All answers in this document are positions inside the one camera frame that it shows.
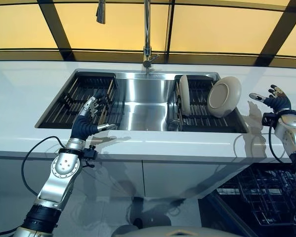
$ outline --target dishwasher rack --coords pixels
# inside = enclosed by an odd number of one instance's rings
[[[296,177],[289,170],[248,167],[220,186],[220,195],[240,195],[261,226],[296,225]]]
[[[215,81],[208,76],[187,76],[190,95],[190,116],[181,112],[181,96],[179,94],[179,77],[176,78],[172,106],[169,112],[168,124],[179,123],[179,130],[195,132],[234,132],[246,133],[244,122],[238,110],[235,109],[223,118],[212,116],[207,108],[208,94]]]

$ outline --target cabinet door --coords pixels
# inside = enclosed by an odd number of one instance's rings
[[[141,161],[96,161],[95,168],[84,168],[75,190],[88,197],[143,197]]]
[[[143,162],[146,197],[203,198],[248,167],[243,164]]]

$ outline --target white bowl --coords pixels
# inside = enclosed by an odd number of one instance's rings
[[[235,77],[225,77],[211,88],[207,107],[209,112],[217,117],[230,114],[236,107],[241,96],[241,84]]]

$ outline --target faucet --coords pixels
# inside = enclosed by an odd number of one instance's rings
[[[151,62],[159,57],[155,55],[152,57],[152,49],[150,45],[150,6],[151,0],[144,0],[144,38],[145,44],[143,47],[143,66],[146,69],[151,68]],[[98,1],[96,12],[96,21],[100,24],[105,24],[105,0]]]
[[[152,57],[150,45],[150,0],[144,0],[144,40],[143,47],[143,66],[151,68],[151,62],[159,57],[156,55]]]

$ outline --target sink basin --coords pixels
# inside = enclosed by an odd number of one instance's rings
[[[206,93],[220,79],[217,73],[185,73],[193,113],[180,114],[177,94],[182,73],[136,73],[76,70],[36,124],[39,128],[71,128],[87,99],[106,94],[107,105],[92,121],[114,123],[118,130],[246,132],[237,109],[229,118],[215,118],[207,111]]]

